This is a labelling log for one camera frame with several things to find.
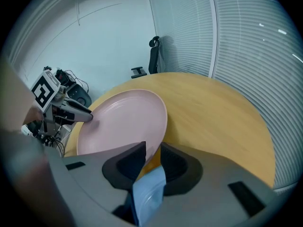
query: wire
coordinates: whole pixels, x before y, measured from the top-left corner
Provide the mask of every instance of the wire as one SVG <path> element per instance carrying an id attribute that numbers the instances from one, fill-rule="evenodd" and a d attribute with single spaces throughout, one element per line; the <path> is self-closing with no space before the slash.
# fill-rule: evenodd
<path id="1" fill-rule="evenodd" d="M 82 88 L 84 88 L 84 87 L 83 87 L 83 84 L 81 82 L 84 82 L 87 86 L 87 93 L 89 93 L 89 85 L 87 84 L 87 82 L 79 79 L 78 77 L 76 77 L 76 75 L 71 70 L 65 70 L 64 72 L 67 72 L 67 71 L 70 71 L 74 75 L 74 77 L 75 77 L 74 79 L 79 81 L 79 83 L 82 85 Z"/>
<path id="2" fill-rule="evenodd" d="M 68 137 L 71 134 L 71 132 L 69 132 L 61 141 L 64 141 L 66 139 L 66 137 Z"/>
<path id="3" fill-rule="evenodd" d="M 62 144 L 61 141 L 57 140 L 55 137 L 53 137 L 53 139 L 54 139 L 55 141 L 59 142 L 59 143 L 62 145 L 63 154 L 61 153 L 61 155 L 62 155 L 62 157 L 64 157 L 64 155 L 65 155 L 65 148 L 64 148 L 64 145 Z"/>
<path id="4" fill-rule="evenodd" d="M 57 132 L 56 132 L 56 134 L 55 134 L 54 137 L 56 137 L 57 133 L 59 133 L 59 131 L 60 131 L 61 128 L 62 128 L 62 120 L 63 120 L 63 118 L 61 118 L 60 126 L 59 126 L 59 128 L 58 128 L 58 130 L 57 130 Z"/>
<path id="5" fill-rule="evenodd" d="M 62 154 L 61 148 L 59 147 L 59 145 L 57 144 L 57 142 L 56 142 L 56 141 L 54 141 L 54 143 L 56 143 L 57 147 L 58 147 L 58 148 L 59 148 L 59 150 L 60 150 L 61 157 L 63 157 L 63 154 Z"/>

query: black cable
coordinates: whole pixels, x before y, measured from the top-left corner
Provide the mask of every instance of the black cable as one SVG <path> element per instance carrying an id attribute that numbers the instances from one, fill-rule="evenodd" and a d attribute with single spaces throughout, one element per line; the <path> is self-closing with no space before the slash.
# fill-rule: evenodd
<path id="1" fill-rule="evenodd" d="M 59 145 L 57 144 L 57 142 L 56 142 L 56 141 L 54 141 L 54 143 L 56 143 L 57 147 L 58 147 L 58 148 L 59 148 L 59 150 L 60 150 L 61 157 L 63 157 L 63 154 L 62 154 L 61 148 L 59 147 Z"/>
<path id="2" fill-rule="evenodd" d="M 68 73 L 72 78 L 74 78 L 74 80 L 78 80 L 79 81 L 79 79 L 76 77 L 76 75 L 71 70 L 66 70 L 65 72 L 67 72 L 67 71 L 70 71 L 74 75 L 74 77 L 73 77 L 70 73 Z"/>
<path id="3" fill-rule="evenodd" d="M 53 137 L 53 139 L 54 139 L 55 141 L 59 142 L 59 143 L 62 145 L 62 151 L 61 151 L 61 149 L 60 149 L 60 152 L 61 152 L 62 157 L 64 157 L 64 155 L 65 155 L 65 148 L 64 148 L 64 145 L 62 144 L 61 141 L 57 140 L 55 137 Z"/>
<path id="4" fill-rule="evenodd" d="M 80 83 L 81 83 L 81 81 L 84 82 L 87 85 L 87 93 L 89 93 L 89 85 L 87 84 L 87 82 L 79 79 L 78 77 L 76 77 L 76 75 L 71 70 L 65 70 L 65 72 L 67 72 L 67 71 L 70 71 L 74 75 L 75 80 L 78 80 Z"/>

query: round wooden table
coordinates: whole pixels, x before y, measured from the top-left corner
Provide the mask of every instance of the round wooden table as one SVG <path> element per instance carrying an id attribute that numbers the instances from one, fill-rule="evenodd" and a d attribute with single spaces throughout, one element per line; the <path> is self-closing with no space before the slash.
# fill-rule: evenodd
<path id="1" fill-rule="evenodd" d="M 165 142 L 185 145 L 227 157 L 274 185 L 275 154 L 267 126 L 256 108 L 230 86 L 201 75 L 168 72 L 132 79 L 114 87 L 89 108 L 130 89 L 147 89 L 164 101 L 168 124 Z M 77 155 L 77 123 L 66 145 L 65 156 Z M 144 172 L 160 164 L 160 151 Z"/>

